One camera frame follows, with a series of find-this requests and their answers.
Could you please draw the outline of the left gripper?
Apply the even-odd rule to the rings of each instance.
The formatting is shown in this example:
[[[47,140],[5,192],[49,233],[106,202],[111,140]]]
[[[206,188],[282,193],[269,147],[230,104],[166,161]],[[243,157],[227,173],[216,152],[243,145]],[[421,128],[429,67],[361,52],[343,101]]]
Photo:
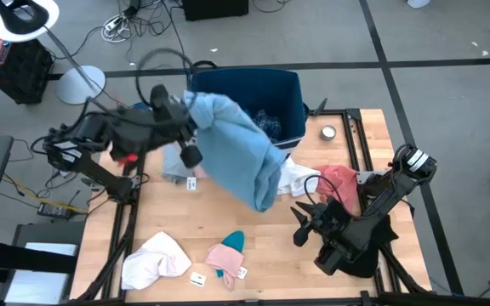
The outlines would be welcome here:
[[[151,89],[150,106],[155,121],[149,149],[176,143],[179,157],[186,168],[198,166],[202,161],[200,150],[191,142],[196,124],[183,102],[170,99],[168,90],[158,84]]]

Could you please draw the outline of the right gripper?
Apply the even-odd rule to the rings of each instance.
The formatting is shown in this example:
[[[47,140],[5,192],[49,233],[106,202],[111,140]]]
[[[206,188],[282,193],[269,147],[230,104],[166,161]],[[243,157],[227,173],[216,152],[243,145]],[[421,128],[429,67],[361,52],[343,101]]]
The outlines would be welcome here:
[[[345,206],[336,199],[313,204],[296,201],[296,205],[305,211],[305,214],[302,214],[291,207],[293,215],[299,221],[299,228],[293,234],[293,243],[297,247],[307,242],[311,231],[321,235],[325,241],[331,231],[339,229],[342,223],[351,218]]]

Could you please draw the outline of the salmon pink garment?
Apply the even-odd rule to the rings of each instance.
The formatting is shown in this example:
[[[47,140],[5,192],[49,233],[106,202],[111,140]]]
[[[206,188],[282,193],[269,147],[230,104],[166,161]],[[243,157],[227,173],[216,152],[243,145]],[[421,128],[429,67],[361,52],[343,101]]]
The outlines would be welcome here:
[[[328,179],[337,189],[345,208],[349,213],[357,213],[357,171],[343,165],[323,165],[315,167],[321,175]],[[331,195],[337,199],[337,194],[329,183],[324,179],[319,179],[316,193],[322,201],[327,200]]]

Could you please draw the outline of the light blue garment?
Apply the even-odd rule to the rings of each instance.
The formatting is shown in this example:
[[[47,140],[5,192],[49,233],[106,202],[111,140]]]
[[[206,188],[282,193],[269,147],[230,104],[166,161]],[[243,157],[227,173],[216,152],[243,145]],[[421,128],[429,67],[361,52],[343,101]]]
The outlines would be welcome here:
[[[183,100],[197,125],[203,171],[254,211],[270,209],[286,152],[272,144],[231,98],[186,90]]]

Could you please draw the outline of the teal sock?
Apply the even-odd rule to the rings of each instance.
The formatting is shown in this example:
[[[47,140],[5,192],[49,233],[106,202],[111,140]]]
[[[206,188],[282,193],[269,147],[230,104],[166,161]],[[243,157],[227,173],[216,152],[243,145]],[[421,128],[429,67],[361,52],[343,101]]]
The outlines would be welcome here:
[[[240,230],[234,231],[222,240],[218,250],[220,269],[216,271],[219,278],[225,274],[236,277],[237,271],[244,261],[244,255],[242,253],[244,241],[244,233]]]

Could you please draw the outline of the black garment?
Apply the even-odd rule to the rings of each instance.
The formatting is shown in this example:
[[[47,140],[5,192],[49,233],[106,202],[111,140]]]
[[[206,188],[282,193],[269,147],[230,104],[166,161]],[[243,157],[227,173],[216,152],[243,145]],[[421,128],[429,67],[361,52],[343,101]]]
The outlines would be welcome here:
[[[398,235],[393,231],[390,225],[390,216],[386,216],[376,227],[373,229],[373,233],[367,249],[362,255],[353,263],[341,261],[339,263],[339,270],[347,275],[359,277],[359,278],[371,278],[379,265],[379,249],[380,246],[396,240]]]

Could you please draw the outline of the small pale pink garment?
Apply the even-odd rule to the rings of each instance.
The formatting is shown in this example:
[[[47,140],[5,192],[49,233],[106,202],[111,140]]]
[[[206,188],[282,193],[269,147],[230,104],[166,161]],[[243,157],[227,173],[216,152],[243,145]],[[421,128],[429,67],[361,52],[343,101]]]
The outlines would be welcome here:
[[[231,292],[235,288],[235,279],[239,276],[243,260],[241,252],[220,243],[208,249],[205,264],[222,273],[220,278],[225,288]]]

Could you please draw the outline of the white pinkish garment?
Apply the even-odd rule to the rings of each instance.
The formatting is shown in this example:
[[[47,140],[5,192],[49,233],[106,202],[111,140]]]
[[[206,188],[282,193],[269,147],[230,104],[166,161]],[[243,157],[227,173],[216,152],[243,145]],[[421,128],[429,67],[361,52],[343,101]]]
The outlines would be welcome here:
[[[179,244],[160,231],[124,259],[121,289],[145,289],[160,277],[182,276],[191,265]]]

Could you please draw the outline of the navy white striped fabric bin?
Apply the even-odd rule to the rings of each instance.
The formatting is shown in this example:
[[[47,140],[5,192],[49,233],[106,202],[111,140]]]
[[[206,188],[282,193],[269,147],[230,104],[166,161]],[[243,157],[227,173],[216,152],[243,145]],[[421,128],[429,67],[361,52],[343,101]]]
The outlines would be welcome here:
[[[295,72],[267,68],[214,68],[193,74],[189,89],[226,95],[249,115],[264,112],[276,119],[281,132],[273,143],[291,154],[305,136],[309,107],[302,99]]]

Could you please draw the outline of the white power strip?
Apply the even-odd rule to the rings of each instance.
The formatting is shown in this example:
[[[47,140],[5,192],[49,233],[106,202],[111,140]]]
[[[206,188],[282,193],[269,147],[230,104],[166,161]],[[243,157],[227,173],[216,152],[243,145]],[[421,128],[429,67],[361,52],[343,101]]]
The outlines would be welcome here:
[[[123,43],[132,37],[129,20],[124,14],[111,17],[104,23],[101,38],[109,43]]]

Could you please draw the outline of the black box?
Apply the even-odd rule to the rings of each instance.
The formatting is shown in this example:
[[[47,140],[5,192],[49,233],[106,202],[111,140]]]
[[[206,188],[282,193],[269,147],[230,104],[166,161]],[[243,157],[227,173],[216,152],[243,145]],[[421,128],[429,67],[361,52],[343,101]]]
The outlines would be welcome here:
[[[248,0],[181,0],[187,21],[237,17],[248,14]]]

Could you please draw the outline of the black power adapter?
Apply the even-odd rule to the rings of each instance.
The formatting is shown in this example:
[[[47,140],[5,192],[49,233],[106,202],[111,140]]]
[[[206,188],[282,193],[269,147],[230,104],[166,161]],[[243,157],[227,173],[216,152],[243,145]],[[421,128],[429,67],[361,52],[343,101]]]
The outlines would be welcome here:
[[[37,214],[44,217],[59,218],[68,220],[71,218],[71,210],[65,207],[57,207],[42,202],[38,209]]]

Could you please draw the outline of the black plastic crate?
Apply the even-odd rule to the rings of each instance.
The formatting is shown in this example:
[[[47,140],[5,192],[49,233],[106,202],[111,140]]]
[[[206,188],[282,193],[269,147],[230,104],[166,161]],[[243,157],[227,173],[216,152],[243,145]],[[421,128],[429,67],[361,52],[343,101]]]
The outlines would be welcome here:
[[[37,39],[7,42],[8,52],[0,62],[0,90],[17,105],[41,103],[54,64],[49,51]]]

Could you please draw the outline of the grey white cabinet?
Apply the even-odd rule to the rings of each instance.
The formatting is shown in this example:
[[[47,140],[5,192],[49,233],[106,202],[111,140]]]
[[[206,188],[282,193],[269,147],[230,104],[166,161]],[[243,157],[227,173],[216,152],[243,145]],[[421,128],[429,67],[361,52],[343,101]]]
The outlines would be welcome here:
[[[13,245],[35,251],[77,255],[83,222],[19,225]],[[0,286],[0,306],[56,305],[69,297],[71,275],[16,270]]]

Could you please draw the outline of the black angled bracket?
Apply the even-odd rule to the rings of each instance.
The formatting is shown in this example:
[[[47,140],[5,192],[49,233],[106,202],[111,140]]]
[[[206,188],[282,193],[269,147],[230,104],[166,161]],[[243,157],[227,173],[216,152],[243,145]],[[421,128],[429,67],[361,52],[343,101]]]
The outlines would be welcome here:
[[[313,116],[320,116],[324,112],[327,102],[328,99],[324,98],[322,102],[312,111],[311,114]]]

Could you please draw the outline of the black aluminium table frame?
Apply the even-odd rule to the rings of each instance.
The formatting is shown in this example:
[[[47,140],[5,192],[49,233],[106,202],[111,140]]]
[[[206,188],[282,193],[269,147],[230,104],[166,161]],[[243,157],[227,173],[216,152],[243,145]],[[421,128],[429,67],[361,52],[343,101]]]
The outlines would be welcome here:
[[[393,145],[381,109],[326,110],[328,115],[311,116],[306,135],[294,149],[294,162],[306,167],[341,164],[357,170],[384,172],[393,157]],[[324,126],[337,128],[330,141],[320,139]],[[124,306],[184,305],[305,305],[359,304],[377,296],[377,289],[396,292],[393,270],[383,255],[379,258],[381,279],[360,279],[342,272],[323,274],[313,263],[322,245],[321,237],[311,234],[302,247],[293,244],[299,227],[290,207],[295,201],[308,202],[305,195],[281,195],[267,212],[255,212],[208,179],[200,179],[196,190],[174,185],[161,177],[162,151],[152,151],[145,159],[150,177],[140,186],[139,204],[118,206],[101,195],[90,205],[94,210],[86,220],[71,298],[78,298],[99,274],[117,240],[125,232],[130,209],[135,209],[133,245],[123,257],[135,252],[158,232],[174,238],[191,259],[192,266],[180,277],[161,278],[138,291],[121,291],[122,258],[115,264],[98,299],[125,299]],[[410,208],[400,202],[390,212],[391,226],[399,235],[391,249],[406,271],[426,290],[431,289]],[[245,235],[244,262],[248,269],[243,280],[236,279],[228,291],[214,269],[204,263],[208,249],[235,230]],[[192,274],[204,275],[204,286],[191,283]]]

